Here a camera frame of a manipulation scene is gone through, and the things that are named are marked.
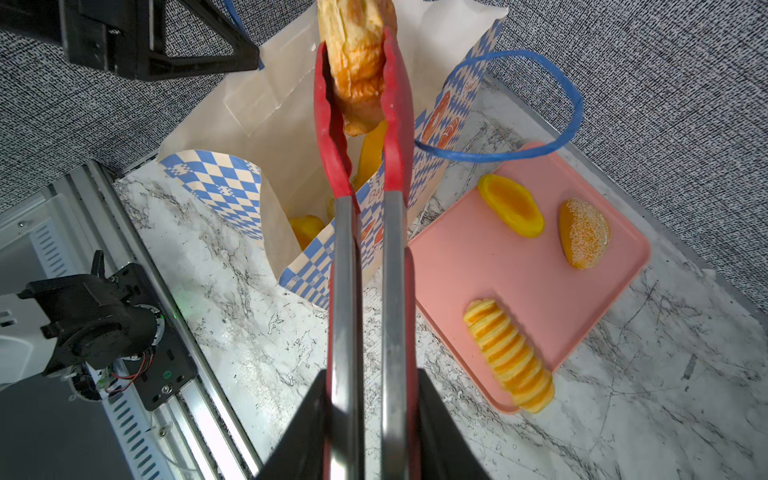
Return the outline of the blue checkered paper bag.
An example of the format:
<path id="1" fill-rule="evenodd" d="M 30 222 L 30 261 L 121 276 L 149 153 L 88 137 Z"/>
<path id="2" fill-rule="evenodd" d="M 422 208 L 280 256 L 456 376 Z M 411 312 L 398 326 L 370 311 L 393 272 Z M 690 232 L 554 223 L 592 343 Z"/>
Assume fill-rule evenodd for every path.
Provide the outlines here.
<path id="1" fill-rule="evenodd" d="M 399 1 L 398 42 L 414 100 L 407 216 L 414 219 L 447 163 L 508 16 L 475 1 Z M 164 140 L 166 174 L 243 235 L 260 242 L 278 283 L 327 308 L 334 229 L 301 247 L 289 222 L 322 215 L 332 199 L 316 143 L 313 77 L 320 43 L 308 8 L 261 46 L 263 68 L 230 74 Z"/>

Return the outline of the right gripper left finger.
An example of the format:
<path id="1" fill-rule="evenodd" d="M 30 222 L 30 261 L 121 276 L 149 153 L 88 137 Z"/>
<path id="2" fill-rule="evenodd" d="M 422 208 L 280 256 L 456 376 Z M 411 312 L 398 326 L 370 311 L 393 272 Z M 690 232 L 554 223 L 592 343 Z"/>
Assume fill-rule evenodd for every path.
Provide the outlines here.
<path id="1" fill-rule="evenodd" d="M 280 442 L 255 479 L 324 478 L 326 376 L 326 370 L 317 374 Z"/>

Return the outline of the ridged yellow bread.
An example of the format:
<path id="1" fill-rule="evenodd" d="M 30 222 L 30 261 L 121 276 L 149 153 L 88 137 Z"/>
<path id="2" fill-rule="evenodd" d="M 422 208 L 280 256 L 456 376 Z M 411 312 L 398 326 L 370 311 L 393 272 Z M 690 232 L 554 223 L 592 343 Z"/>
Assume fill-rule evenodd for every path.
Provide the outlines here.
<path id="1" fill-rule="evenodd" d="M 536 414 L 555 396 L 552 372 L 494 299 L 472 301 L 463 321 L 496 381 L 523 411 Z"/>

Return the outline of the triangular brown bread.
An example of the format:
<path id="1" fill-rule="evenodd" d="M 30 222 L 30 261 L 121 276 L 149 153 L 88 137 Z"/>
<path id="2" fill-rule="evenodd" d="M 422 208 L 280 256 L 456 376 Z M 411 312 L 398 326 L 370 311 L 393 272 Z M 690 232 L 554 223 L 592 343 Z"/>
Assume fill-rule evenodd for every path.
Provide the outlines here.
<path id="1" fill-rule="evenodd" d="M 390 0 L 319 0 L 317 13 L 344 132 L 365 135 L 384 119 L 383 42 L 386 30 L 397 32 L 395 6 Z"/>

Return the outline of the red kitchen tongs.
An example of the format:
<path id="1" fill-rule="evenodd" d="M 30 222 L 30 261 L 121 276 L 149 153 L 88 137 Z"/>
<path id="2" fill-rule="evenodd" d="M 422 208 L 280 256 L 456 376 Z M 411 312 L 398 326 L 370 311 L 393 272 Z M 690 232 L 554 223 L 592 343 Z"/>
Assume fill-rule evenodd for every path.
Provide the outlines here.
<path id="1" fill-rule="evenodd" d="M 380 224 L 364 219 L 351 183 L 344 118 L 333 93 L 328 48 L 314 73 L 314 123 L 320 158 L 335 204 L 334 257 L 329 279 L 327 428 L 323 476 L 362 479 L 364 453 L 363 258 L 381 249 L 381 475 L 421 478 L 419 387 L 415 353 L 415 281 L 407 245 L 407 209 L 414 161 L 410 82 L 396 35 L 383 33 L 383 144 Z"/>

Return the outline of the pale bread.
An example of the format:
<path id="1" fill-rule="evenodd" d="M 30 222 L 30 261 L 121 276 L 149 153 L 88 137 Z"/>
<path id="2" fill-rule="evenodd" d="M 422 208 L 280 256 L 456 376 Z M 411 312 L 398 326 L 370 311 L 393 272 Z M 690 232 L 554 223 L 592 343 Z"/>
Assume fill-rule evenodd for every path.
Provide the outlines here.
<path id="1" fill-rule="evenodd" d="M 606 217 L 592 204 L 579 198 L 570 198 L 561 204 L 558 230 L 566 260 L 579 270 L 595 267 L 611 240 Z"/>

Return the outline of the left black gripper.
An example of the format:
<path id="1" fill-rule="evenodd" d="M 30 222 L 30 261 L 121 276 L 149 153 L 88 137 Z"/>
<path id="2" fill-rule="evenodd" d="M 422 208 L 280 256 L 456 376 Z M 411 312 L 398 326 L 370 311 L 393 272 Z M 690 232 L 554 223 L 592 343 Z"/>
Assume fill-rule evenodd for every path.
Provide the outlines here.
<path id="1" fill-rule="evenodd" d="M 228 55 L 173 57 L 166 52 L 164 1 L 3 1 L 1 29 L 59 45 L 67 62 L 141 81 L 257 70 L 260 49 L 230 1 L 181 5 L 228 43 Z"/>

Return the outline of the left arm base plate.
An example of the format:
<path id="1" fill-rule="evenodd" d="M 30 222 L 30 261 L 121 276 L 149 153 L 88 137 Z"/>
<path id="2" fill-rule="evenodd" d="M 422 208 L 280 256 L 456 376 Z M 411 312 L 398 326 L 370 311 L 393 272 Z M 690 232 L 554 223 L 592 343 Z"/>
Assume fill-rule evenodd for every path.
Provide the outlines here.
<path id="1" fill-rule="evenodd" d="M 126 265 L 107 286 L 119 304 L 108 308 L 76 352 L 98 374 L 96 386 L 104 396 L 133 390 L 154 411 L 197 378 L 197 366 L 141 265 Z"/>

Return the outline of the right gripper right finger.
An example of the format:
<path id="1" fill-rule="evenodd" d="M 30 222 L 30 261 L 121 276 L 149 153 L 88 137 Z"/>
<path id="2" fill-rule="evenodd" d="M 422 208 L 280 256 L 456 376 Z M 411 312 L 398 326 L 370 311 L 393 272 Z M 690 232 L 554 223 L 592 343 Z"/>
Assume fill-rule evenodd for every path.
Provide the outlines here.
<path id="1" fill-rule="evenodd" d="M 488 480 L 424 369 L 418 394 L 421 478 Z"/>

